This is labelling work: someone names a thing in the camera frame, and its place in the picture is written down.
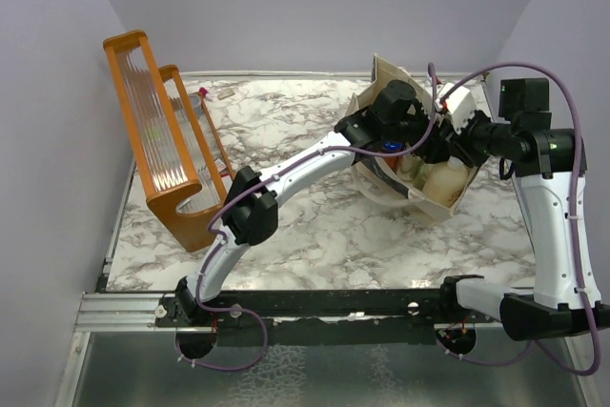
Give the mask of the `green bottle cream lid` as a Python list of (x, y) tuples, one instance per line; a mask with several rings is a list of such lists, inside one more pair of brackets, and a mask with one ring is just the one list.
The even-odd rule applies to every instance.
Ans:
[(398, 166), (396, 174), (404, 181), (414, 181), (423, 164), (421, 158), (416, 155), (404, 155)]

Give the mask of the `beige pump lotion bottle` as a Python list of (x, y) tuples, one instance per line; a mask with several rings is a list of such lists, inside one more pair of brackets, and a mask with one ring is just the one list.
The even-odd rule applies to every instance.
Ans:
[(461, 196), (469, 176), (469, 169), (458, 158), (450, 156), (446, 162), (433, 166), (422, 192), (428, 199), (450, 208)]

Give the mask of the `beige canvas tote bag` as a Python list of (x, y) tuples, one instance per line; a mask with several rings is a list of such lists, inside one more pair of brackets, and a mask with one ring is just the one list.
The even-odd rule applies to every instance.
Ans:
[[(405, 81), (414, 88), (416, 106), (423, 110), (423, 119), (427, 120), (432, 108), (431, 94), (405, 69), (377, 54), (373, 57), (370, 85), (361, 93), (352, 95), (346, 113), (351, 115), (372, 105), (381, 90), (393, 80)], [(431, 168), (430, 164), (426, 165), (414, 154), (400, 157), (395, 166), (382, 158), (366, 156), (351, 168), (351, 172), (356, 186), (369, 200), (384, 207), (403, 208), (422, 224), (434, 225), (453, 217), (461, 199), (477, 177), (479, 168), (467, 170), (464, 187), (455, 195), (449, 207), (437, 204), (421, 191)]]

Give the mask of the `orange bottle blue cap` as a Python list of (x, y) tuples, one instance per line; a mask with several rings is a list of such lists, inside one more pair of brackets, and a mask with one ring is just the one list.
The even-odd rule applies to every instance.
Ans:
[(386, 141), (383, 143), (381, 151), (383, 153), (399, 153), (404, 149), (402, 142)]

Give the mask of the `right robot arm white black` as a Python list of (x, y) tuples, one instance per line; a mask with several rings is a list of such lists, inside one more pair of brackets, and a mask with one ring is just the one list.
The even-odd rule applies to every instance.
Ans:
[(500, 83), (500, 122), (467, 102), (462, 88), (442, 92), (441, 137), (452, 154), (479, 163), (507, 160), (520, 193), (535, 256), (535, 282), (518, 290), (463, 275), (446, 280), (439, 314), (459, 322), (471, 311), (499, 321), (515, 341), (578, 336), (609, 326), (591, 270), (583, 214), (586, 158), (572, 129), (554, 129), (545, 78)]

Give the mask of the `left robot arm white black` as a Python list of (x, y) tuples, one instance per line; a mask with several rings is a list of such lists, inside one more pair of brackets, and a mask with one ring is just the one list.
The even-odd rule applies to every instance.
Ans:
[(390, 141), (405, 146), (396, 156), (424, 146), (446, 112), (444, 98), (436, 91), (428, 96), (430, 100), (425, 102), (414, 84), (392, 80), (371, 105), (341, 118), (312, 147), (260, 172), (240, 169), (222, 208), (208, 225), (214, 240), (197, 273), (178, 283), (180, 317), (196, 326), (210, 313), (220, 311), (211, 306), (211, 300), (220, 294), (242, 255), (275, 233), (280, 208), (296, 193), (366, 156), (387, 157), (384, 146)]

